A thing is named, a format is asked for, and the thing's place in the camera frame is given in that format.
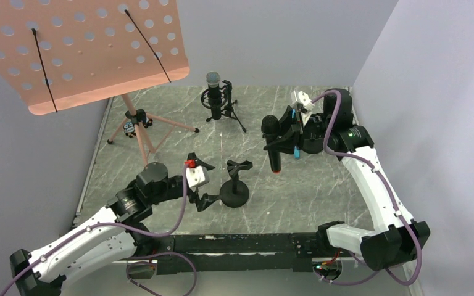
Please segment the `black microphone orange end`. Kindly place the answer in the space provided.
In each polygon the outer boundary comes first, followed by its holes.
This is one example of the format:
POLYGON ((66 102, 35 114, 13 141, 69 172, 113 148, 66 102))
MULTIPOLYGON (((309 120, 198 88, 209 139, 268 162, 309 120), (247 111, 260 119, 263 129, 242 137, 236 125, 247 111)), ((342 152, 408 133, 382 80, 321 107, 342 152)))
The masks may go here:
POLYGON ((266 141, 264 150, 268 153, 268 159, 271 171, 279 173, 281 171, 280 152, 275 150, 272 144, 278 139, 280 133, 280 123, 276 116, 267 115, 263 117, 261 123, 261 132, 266 141))

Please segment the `black round-base mic stand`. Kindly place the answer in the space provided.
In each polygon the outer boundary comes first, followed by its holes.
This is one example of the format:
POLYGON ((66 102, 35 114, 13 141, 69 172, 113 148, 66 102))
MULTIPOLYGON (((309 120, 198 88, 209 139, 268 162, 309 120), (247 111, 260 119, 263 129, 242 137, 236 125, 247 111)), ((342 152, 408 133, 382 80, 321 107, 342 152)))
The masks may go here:
POLYGON ((219 192, 222 204, 230 208, 242 207, 249 200, 249 188, 239 179, 240 171, 248 171, 253 167, 253 163, 245 160, 237 163, 232 160, 227 161, 227 172, 229 181, 222 184, 219 192))

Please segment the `black shock mount tripod stand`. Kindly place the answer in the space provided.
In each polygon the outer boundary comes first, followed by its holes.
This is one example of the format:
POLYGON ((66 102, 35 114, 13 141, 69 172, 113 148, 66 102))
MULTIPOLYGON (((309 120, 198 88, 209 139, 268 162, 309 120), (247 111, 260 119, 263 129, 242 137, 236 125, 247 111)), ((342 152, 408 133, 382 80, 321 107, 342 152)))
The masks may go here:
POLYGON ((200 96, 202 106, 210 110, 210 117, 206 118, 206 122, 220 120, 224 116, 236 120, 242 131, 246 133, 247 129, 235 113, 234 105, 238 101, 232 99, 232 83, 221 80, 220 75, 215 71, 207 73, 206 83, 207 89, 203 90, 200 96))

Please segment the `black microphone silver grille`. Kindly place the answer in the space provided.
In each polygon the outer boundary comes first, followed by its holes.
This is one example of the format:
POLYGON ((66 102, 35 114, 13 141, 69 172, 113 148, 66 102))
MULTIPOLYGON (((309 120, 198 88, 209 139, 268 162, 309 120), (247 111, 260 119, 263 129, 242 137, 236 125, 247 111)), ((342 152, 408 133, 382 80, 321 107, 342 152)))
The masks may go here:
POLYGON ((210 122, 211 120, 219 120, 222 117, 222 93, 220 92, 220 75, 215 71, 211 71, 206 75, 206 82, 208 86, 208 104, 211 112, 211 117, 207 118, 206 122, 210 122))

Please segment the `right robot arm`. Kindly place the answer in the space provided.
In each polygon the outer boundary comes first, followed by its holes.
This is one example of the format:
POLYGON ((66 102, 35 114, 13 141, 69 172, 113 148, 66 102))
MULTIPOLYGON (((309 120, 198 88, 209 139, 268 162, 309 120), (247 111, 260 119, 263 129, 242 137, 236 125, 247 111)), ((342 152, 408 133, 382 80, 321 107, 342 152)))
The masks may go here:
POLYGON ((426 222, 418 222, 402 204, 378 159, 368 131, 354 121, 352 97, 345 89, 325 91, 323 110, 315 112, 315 101, 299 91, 283 116, 267 115, 261 131, 266 141, 270 167, 281 170, 281 155, 302 150, 335 156, 355 181, 372 218, 372 230, 342 221, 321 225, 317 241, 324 249, 341 249, 360 255, 373 271, 422 259, 422 248, 430 236, 426 222))

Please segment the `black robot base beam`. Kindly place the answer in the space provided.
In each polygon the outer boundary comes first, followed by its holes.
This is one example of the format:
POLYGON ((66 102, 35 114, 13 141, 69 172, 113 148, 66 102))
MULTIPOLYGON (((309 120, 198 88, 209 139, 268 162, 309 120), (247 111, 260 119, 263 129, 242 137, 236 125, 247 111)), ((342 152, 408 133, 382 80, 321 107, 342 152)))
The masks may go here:
POLYGON ((287 269, 336 274, 343 251, 316 232, 273 234, 175 234, 147 237, 134 233, 131 260, 150 261, 158 275, 191 271, 262 271, 287 269))

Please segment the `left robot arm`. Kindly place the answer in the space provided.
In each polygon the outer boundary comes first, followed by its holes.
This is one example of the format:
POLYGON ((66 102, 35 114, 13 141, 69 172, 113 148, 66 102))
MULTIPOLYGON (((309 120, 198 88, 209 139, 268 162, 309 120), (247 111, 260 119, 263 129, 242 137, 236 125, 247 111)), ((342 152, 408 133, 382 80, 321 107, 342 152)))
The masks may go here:
POLYGON ((13 279, 1 292, 16 286, 20 295, 60 295, 63 286, 113 261, 132 257, 153 237, 172 235, 182 222, 186 204, 203 211, 214 203, 198 194, 215 167, 188 154, 182 173, 169 176, 165 164, 152 162, 91 218, 54 242, 33 251, 19 249, 10 256, 13 279), (142 221, 152 208, 181 199, 175 224, 166 232, 150 232, 142 221))

